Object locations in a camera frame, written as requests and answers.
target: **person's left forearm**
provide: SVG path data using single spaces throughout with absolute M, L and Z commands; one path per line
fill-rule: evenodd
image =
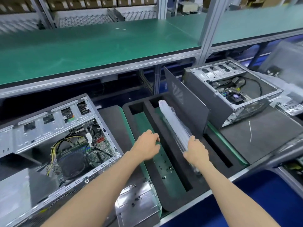
M 100 227 L 141 160 L 128 151 L 104 173 L 81 189 L 42 227 Z

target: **ventilation grille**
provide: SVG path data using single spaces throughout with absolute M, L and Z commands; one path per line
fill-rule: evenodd
M 179 102 L 184 105 L 183 92 L 178 88 L 178 86 L 172 82 L 172 93 L 179 100 Z
M 70 200 L 76 193 L 76 190 L 70 191 L 66 194 L 61 195 L 56 200 L 54 200 L 48 208 L 40 210 L 32 217 L 27 219 L 24 223 L 19 225 L 20 227 L 39 227 L 41 226 L 49 217 L 51 217 L 58 209 L 60 209 L 68 200 Z

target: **person's left hand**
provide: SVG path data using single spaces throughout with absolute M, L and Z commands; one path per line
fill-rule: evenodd
M 159 153 L 160 145 L 156 145 L 156 141 L 160 141 L 157 133 L 152 133 L 151 130 L 144 132 L 134 143 L 130 152 L 138 158 L 139 163 L 153 158 Z

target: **clear plastic wrap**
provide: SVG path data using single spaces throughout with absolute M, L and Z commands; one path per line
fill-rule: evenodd
M 182 152 L 187 151 L 188 141 L 191 137 L 190 130 L 180 121 L 177 117 L 174 109 L 166 103 L 165 100 L 159 100 L 159 107 L 164 115 L 164 122 L 172 133 L 172 136 L 176 140 L 179 148 Z M 195 173 L 200 173 L 199 170 L 191 165 Z

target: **blue floor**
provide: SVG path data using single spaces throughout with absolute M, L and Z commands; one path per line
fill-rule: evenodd
M 275 173 L 262 171 L 235 184 L 281 227 L 302 226 L 303 200 Z M 228 227 L 213 195 L 163 226 Z

